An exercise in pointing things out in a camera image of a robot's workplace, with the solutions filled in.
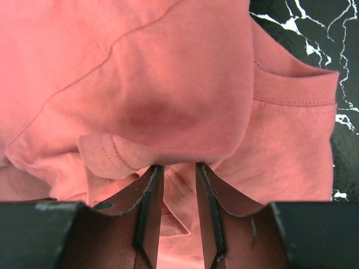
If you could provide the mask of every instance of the folded fabric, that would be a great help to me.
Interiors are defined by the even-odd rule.
[[[203,268],[195,162],[263,204],[330,200],[338,73],[248,4],[0,3],[0,200],[93,206],[167,165],[158,268]]]

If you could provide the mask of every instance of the clothing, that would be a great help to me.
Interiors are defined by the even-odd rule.
[[[0,200],[93,206],[167,165],[158,268],[203,268],[195,162],[262,204],[329,201],[338,73],[248,5],[0,3]]]

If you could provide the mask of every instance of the marble tabletop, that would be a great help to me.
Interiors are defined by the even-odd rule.
[[[359,201],[359,0],[251,0],[250,14],[301,61],[340,72],[333,201]]]

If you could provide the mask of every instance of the t-shirt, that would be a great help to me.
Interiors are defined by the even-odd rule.
[[[166,165],[158,268],[203,268],[195,162],[255,201],[329,201],[338,72],[248,0],[2,1],[0,200],[89,206]]]

